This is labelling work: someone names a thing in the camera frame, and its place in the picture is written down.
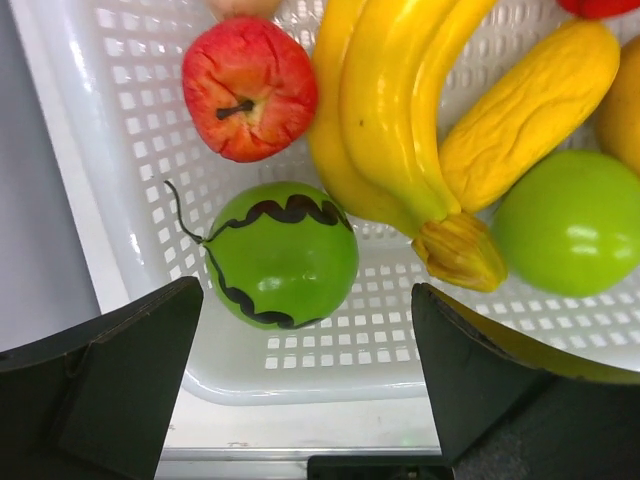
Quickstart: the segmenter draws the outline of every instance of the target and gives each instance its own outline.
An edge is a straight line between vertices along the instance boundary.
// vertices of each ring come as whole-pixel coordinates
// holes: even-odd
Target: banana stem
[[[466,212],[427,222],[412,243],[429,274],[479,292],[493,292],[508,270],[489,229]]]

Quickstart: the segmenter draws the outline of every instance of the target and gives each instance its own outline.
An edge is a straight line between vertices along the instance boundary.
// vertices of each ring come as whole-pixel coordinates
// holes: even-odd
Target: green apple
[[[532,286],[598,294],[640,263],[640,179],[600,153],[552,154],[507,194],[492,231],[511,270]]]

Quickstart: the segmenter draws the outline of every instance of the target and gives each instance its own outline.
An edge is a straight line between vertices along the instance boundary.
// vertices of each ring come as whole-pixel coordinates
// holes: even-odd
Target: yellow mango
[[[620,44],[597,21],[569,20],[533,47],[440,146],[444,179],[462,208],[491,205],[571,135],[619,66]]]
[[[640,175],[640,35],[622,48],[620,70],[595,128],[600,148]]]

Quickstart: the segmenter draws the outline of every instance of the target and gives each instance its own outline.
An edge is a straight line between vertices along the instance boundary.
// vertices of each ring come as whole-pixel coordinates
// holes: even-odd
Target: watermelon stem
[[[171,190],[171,192],[173,193],[173,196],[176,199],[176,207],[177,207],[177,216],[178,216],[178,224],[180,225],[180,228],[182,229],[182,231],[188,235],[189,237],[191,237],[191,240],[193,240],[195,243],[197,243],[198,245],[202,245],[205,242],[205,239],[203,237],[201,237],[200,235],[196,235],[195,233],[193,233],[191,230],[189,230],[186,225],[184,224],[184,221],[182,219],[182,204],[180,202],[180,195],[178,194],[178,190],[176,189],[176,187],[173,185],[173,183],[171,183],[169,180],[165,180],[164,184],[169,187],[169,190]]]

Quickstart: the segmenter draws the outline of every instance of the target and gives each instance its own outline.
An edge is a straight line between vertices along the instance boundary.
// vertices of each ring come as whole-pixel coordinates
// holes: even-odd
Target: banana
[[[440,92],[460,51],[495,3],[459,0],[440,26],[418,71],[411,101],[416,161],[423,172],[437,175],[439,182],[446,183],[433,124]],[[442,223],[426,222],[412,245],[432,276],[466,288],[491,291],[508,276],[487,226],[465,212],[449,215]]]
[[[356,170],[405,205],[429,273],[491,291],[507,270],[488,229],[462,212],[437,154],[437,104],[489,0],[369,0],[344,59],[339,114]]]
[[[311,157],[327,193],[356,217],[394,226],[415,238],[421,222],[385,189],[369,182],[351,163],[338,123],[342,63],[367,0],[329,0],[311,57],[320,91],[316,116],[307,132]]]
[[[461,211],[453,194],[441,195],[448,190],[444,181],[417,164],[409,110],[422,56],[455,3],[369,0],[351,37],[340,86],[342,133],[353,164],[423,221]]]

